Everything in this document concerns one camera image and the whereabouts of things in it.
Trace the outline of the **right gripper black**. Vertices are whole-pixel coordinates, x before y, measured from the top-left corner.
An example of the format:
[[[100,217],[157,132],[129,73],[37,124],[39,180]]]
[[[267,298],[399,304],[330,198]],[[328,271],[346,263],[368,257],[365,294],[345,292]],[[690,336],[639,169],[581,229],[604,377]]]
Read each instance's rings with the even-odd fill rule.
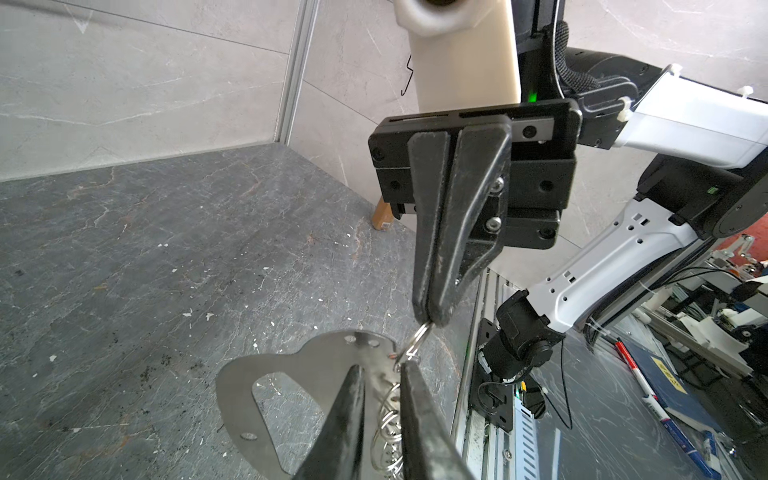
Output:
[[[383,201],[397,219],[417,216],[416,318],[447,325],[503,244],[553,247],[581,122],[574,101],[547,100],[388,117],[376,127],[368,148]],[[509,200],[494,189],[504,184]]]

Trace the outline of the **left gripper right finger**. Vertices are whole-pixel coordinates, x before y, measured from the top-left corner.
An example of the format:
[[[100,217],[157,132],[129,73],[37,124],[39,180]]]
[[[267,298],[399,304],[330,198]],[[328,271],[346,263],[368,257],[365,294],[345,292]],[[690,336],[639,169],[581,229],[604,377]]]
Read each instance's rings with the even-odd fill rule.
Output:
[[[400,415],[405,479],[473,479],[444,428],[419,366],[401,367]]]

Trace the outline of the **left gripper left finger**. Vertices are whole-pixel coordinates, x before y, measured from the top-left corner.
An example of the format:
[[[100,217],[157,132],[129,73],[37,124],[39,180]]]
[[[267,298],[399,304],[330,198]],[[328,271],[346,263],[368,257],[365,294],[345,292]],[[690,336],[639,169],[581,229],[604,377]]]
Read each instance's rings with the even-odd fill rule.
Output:
[[[360,365],[347,372],[325,423],[294,479],[359,479],[365,425],[365,380]]]

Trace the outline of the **silver metal plate keychain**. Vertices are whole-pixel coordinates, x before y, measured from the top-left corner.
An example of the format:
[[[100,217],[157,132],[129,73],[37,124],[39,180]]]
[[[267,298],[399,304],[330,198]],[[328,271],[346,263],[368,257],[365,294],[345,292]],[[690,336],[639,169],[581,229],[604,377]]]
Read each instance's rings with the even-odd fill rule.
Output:
[[[216,377],[223,425],[243,458],[267,479],[288,479],[316,439],[349,368],[365,374],[361,475],[382,479],[371,458],[384,395],[396,382],[393,339],[365,330],[323,333],[292,354],[256,354],[227,363]]]

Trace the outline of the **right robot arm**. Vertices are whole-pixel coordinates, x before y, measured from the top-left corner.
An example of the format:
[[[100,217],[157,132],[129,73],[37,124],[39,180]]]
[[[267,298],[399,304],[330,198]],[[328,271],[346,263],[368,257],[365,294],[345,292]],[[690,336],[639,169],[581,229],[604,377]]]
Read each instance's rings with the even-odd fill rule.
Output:
[[[660,260],[767,210],[765,101],[604,52],[553,47],[526,53],[523,68],[518,105],[390,117],[368,141],[384,199],[417,215],[413,304],[430,327],[449,322],[504,247],[553,245],[578,145],[654,153],[614,222],[498,309],[479,357],[506,381]]]

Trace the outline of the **brown spice bottle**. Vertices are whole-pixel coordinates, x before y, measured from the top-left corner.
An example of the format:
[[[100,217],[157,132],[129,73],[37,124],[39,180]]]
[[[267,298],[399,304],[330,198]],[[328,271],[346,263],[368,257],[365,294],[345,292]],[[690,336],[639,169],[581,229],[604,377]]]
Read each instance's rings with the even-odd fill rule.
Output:
[[[392,208],[383,198],[380,198],[371,219],[372,226],[378,231],[387,231],[394,222]]]

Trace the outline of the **red white pen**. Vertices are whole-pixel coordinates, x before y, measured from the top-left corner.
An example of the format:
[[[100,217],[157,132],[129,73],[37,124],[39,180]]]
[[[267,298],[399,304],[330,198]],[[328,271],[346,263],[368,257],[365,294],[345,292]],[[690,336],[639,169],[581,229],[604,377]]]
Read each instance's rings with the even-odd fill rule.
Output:
[[[714,434],[711,431],[703,431],[703,449],[699,450],[661,406],[658,396],[641,372],[626,345],[621,340],[616,341],[614,345],[644,393],[644,404],[660,421],[664,429],[674,440],[675,444],[697,466],[707,479],[722,479],[721,464]]]

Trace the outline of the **blue book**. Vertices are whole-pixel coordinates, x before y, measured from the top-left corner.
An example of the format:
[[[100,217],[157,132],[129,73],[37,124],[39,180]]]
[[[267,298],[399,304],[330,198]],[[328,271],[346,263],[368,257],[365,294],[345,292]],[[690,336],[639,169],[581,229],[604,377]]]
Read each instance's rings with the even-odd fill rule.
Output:
[[[625,343],[624,346],[655,392],[660,405],[668,413],[695,430],[712,433],[722,431],[717,421],[691,393],[691,389],[683,386],[683,382],[663,358],[632,343]]]

